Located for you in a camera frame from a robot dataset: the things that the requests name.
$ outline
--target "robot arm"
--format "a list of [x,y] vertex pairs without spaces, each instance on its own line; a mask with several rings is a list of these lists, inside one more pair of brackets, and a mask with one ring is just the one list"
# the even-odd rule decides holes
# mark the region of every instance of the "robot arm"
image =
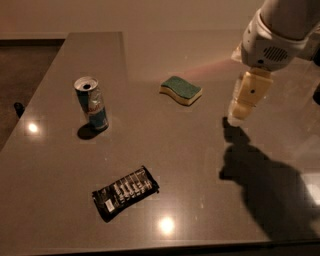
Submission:
[[251,69],[236,83],[228,121],[238,126],[272,84],[271,72],[286,67],[319,26],[319,0],[266,0],[244,31],[238,47]]

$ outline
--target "table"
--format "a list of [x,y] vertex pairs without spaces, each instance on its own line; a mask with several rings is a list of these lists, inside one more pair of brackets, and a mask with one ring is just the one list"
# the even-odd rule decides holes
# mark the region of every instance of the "table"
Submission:
[[[311,97],[320,68],[294,60],[243,126],[226,130],[247,70],[230,60],[241,34],[71,33],[0,154],[1,254],[319,241],[320,111]],[[99,80],[110,127],[84,140],[73,83],[87,75]],[[185,107],[159,94],[172,75],[203,96]],[[141,165],[160,193],[105,223],[92,191]]]

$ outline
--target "black wrapper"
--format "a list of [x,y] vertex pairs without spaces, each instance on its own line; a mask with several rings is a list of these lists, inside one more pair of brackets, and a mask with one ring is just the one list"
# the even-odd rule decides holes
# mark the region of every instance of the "black wrapper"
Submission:
[[142,166],[111,185],[92,192],[92,197],[102,219],[109,222],[127,207],[155,192],[159,193],[159,185]]

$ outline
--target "soda can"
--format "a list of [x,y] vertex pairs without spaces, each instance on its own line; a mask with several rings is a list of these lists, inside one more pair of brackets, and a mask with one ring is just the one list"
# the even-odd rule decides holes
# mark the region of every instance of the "soda can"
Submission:
[[74,88],[82,110],[92,128],[97,131],[107,129],[109,122],[98,80],[90,76],[81,77],[74,83]]

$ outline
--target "green sponge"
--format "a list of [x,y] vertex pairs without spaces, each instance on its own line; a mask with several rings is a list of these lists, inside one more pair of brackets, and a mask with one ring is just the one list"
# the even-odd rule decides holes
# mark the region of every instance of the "green sponge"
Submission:
[[169,95],[181,105],[190,106],[202,95],[202,89],[180,77],[172,76],[161,84],[160,93]]

